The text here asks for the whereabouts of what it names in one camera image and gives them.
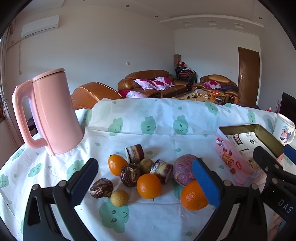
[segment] orange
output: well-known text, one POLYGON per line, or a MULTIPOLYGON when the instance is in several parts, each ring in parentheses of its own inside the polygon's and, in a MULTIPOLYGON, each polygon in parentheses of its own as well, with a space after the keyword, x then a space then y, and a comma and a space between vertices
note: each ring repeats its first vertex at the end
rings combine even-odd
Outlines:
POLYGON ((145 199, 158 197, 161 193, 159 178, 151 173, 140 176, 137 180, 137 191, 145 199))
POLYGON ((180 195, 181 204, 188 210, 195 211, 206 207, 209 202, 196 180, 188 183, 180 195))
POLYGON ((127 161, 120 155, 111 155, 108 159, 108 166, 111 173, 115 176, 120 177, 122 167, 127 165, 127 161))

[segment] pink tin box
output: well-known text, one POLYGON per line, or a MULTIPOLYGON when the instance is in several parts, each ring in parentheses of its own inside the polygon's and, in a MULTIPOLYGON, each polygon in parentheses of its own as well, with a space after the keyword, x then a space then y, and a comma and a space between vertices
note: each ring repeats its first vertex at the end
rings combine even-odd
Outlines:
POLYGON ((279 163, 284 146, 259 124, 220 126, 214 139, 214 149, 230 171, 236 185, 249 186, 265 182, 266 174, 253 159, 253 149, 262 146, 279 163))

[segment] pink pitcher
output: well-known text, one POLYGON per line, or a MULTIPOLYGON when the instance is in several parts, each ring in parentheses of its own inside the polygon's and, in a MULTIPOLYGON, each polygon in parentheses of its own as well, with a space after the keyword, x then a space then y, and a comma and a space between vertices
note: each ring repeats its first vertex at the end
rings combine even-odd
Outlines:
POLYGON ((15 88, 12 95, 17 123, 30 148, 45 146, 50 155, 65 153, 82 140, 83 133, 73 108, 64 69, 55 69, 36 76, 15 88), (40 139, 31 137, 22 101, 29 98, 40 139))

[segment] black screen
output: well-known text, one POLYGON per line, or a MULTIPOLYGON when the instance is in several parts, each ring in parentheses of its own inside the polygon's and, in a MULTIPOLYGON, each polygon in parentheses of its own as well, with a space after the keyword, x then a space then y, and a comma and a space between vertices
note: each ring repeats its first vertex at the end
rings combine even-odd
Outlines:
POLYGON ((296 123, 296 99, 283 92, 279 113, 296 123))

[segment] pitcher lid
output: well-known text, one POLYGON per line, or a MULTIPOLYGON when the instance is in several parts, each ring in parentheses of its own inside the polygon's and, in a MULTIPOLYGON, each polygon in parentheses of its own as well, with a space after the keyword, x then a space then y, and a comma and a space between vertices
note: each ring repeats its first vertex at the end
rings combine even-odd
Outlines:
POLYGON ((48 75, 50 75, 50 74, 55 74, 55 73, 57 73, 57 72, 64 72, 64 71, 65 71, 65 69, 53 69, 53 70, 47 71, 47 72, 45 72, 45 73, 43 73, 43 74, 40 74, 40 75, 37 75, 36 77, 34 77, 34 78, 32 79, 32 82, 34 82, 34 81, 36 81, 36 80, 39 80, 39 79, 41 79, 41 78, 43 78, 43 77, 45 77, 45 76, 48 76, 48 75))

